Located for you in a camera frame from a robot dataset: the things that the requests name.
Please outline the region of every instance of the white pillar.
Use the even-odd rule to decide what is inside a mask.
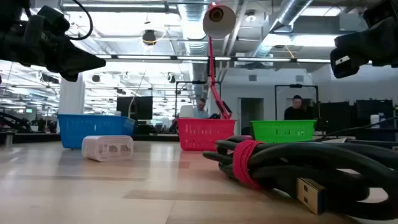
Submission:
[[[86,84],[80,73],[76,82],[61,81],[58,114],[83,114],[85,109]]]

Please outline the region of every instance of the person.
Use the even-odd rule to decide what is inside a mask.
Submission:
[[[193,116],[199,119],[207,119],[209,115],[205,111],[206,99],[197,100],[197,107],[193,109]]]
[[[293,106],[285,110],[285,120],[308,119],[307,112],[302,108],[303,99],[299,95],[293,97]]]

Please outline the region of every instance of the metal frame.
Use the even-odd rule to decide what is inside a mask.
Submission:
[[[277,106],[277,89],[280,86],[284,86],[284,87],[289,87],[289,88],[303,88],[303,87],[312,87],[315,89],[315,98],[317,103],[319,103],[319,97],[318,97],[318,86],[317,85],[301,85],[301,84],[291,84],[291,85],[275,85],[275,89],[274,89],[274,96],[275,96],[275,120],[277,120],[277,116],[278,116],[278,106]]]
[[[192,84],[198,84],[198,85],[206,85],[206,81],[177,81],[175,82],[175,108],[174,108],[174,116],[177,118],[177,92],[178,92],[178,84],[180,83],[192,83]],[[221,82],[216,82],[218,86],[220,87],[220,96],[221,96]]]

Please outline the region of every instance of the red velcro strap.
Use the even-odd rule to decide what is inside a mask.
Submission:
[[[242,183],[249,185],[255,189],[260,189],[249,175],[248,161],[256,146],[262,144],[260,141],[245,140],[236,146],[233,156],[233,172],[234,176]]]

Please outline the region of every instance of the ceiling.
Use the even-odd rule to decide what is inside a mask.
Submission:
[[[75,46],[96,55],[180,55],[207,56],[206,37],[201,28],[201,19],[206,1],[94,1],[80,0],[87,6],[94,24],[92,35],[86,40],[73,41]],[[377,1],[317,1],[303,11],[290,32],[283,30],[267,35],[265,23],[280,9],[280,0],[224,0],[221,1],[237,12],[241,20],[228,39],[214,39],[215,54],[219,56],[253,57],[263,44],[268,48],[266,57],[328,59],[337,35],[364,29],[358,13]],[[69,36],[85,35],[90,24],[87,15],[71,1],[36,0],[35,14],[44,4],[58,8],[71,24]],[[199,19],[193,21],[189,9],[202,9]],[[344,22],[347,19],[355,22]],[[145,30],[155,30],[157,42],[147,46],[142,42]],[[248,70],[248,63],[218,63],[220,81],[239,83],[250,73],[267,75],[257,79],[254,85],[288,79],[288,72],[276,76],[278,71],[293,68],[305,70],[302,75],[318,69],[320,65],[295,63],[258,63]],[[117,96],[153,95],[154,113],[157,118],[172,119],[175,109],[176,81],[206,80],[205,62],[191,60],[148,61],[109,59],[107,66],[83,74],[86,81],[85,112],[112,114],[116,110]],[[53,115],[58,110],[59,74],[43,67],[24,67],[18,63],[0,61],[2,76],[0,104],[7,110],[19,110],[23,106],[36,106],[41,114]],[[93,75],[100,81],[94,82]],[[206,96],[204,85],[180,85],[177,109],[181,105],[195,104],[195,99]]]

